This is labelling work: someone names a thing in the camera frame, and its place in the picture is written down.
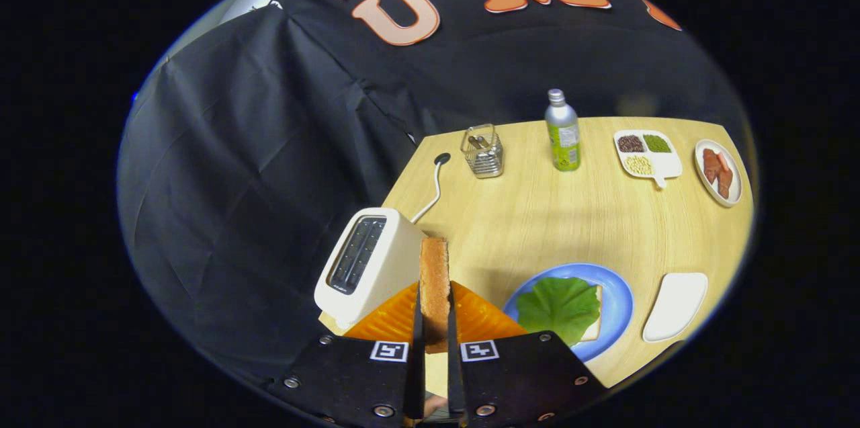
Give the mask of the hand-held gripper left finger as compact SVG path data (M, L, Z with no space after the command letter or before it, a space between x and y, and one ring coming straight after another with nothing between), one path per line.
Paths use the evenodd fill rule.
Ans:
M414 426L423 417L426 343L421 290L412 292L411 339L320 334L266 393L319 426Z

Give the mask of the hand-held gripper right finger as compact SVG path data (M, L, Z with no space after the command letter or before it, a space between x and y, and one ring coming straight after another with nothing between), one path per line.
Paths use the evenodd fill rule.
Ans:
M449 293L449 412L460 426L560 426L610 396L610 388L551 331L458 339Z

